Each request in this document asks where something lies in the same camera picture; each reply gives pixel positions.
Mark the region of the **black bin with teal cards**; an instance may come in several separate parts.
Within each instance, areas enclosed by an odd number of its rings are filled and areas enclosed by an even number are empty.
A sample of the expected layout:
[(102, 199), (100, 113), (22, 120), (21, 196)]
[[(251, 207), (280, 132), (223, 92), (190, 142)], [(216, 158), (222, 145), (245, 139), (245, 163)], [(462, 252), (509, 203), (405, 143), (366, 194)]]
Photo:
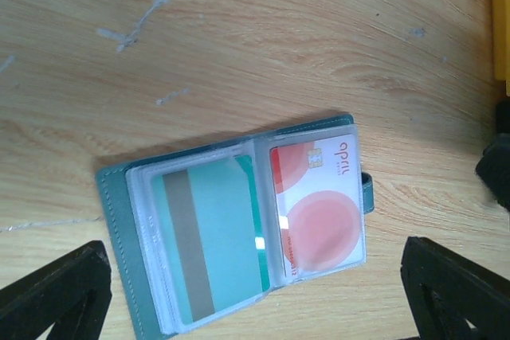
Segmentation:
[(497, 104), (495, 124), (496, 136), (484, 149), (475, 171), (497, 203), (509, 211), (509, 98)]

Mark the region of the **teal magnetic stripe card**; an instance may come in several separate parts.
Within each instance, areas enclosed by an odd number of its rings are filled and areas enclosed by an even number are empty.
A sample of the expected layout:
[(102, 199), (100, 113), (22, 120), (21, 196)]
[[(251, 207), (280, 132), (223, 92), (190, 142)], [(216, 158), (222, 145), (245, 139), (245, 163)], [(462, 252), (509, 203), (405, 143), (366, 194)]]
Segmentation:
[(183, 325), (269, 289), (250, 156), (156, 175), (151, 189)]

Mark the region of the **teal card holder wallet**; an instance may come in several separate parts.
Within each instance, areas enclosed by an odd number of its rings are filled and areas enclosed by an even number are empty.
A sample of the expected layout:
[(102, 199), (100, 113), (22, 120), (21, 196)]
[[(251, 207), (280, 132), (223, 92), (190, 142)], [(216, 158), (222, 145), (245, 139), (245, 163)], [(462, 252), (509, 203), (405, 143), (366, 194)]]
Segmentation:
[[(137, 338), (168, 339), (184, 334), (254, 304), (283, 287), (348, 269), (295, 281), (286, 278), (269, 155), (273, 147), (347, 133), (354, 133), (358, 138), (364, 222), (365, 215), (375, 207), (374, 188), (371, 176), (362, 171), (358, 130), (348, 113), (99, 170), (96, 184)], [(270, 287), (257, 297), (185, 326), (176, 303), (151, 178), (241, 155), (252, 159)]]

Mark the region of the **yellow bin with cards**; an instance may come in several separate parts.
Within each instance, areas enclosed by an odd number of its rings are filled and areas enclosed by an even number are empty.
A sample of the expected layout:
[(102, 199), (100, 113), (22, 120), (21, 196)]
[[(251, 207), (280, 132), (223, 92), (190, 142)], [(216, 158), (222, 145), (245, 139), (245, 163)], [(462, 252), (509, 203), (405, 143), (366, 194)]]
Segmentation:
[(492, 0), (493, 71), (509, 95), (509, 0)]

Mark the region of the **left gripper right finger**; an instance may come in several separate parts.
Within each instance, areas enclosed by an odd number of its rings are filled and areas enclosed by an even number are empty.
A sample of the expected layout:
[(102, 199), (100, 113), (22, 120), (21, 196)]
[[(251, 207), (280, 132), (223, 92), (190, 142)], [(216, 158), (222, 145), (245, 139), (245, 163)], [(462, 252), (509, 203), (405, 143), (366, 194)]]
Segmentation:
[(407, 238), (400, 268), (417, 339), (508, 339), (509, 280), (426, 237)]

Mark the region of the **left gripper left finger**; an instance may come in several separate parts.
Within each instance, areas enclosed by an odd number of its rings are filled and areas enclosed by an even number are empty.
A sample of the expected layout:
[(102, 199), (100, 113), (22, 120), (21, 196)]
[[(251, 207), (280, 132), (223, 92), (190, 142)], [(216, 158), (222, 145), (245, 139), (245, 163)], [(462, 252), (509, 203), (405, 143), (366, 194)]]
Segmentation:
[(1, 290), (1, 338), (98, 339), (112, 299), (104, 243), (92, 240)]

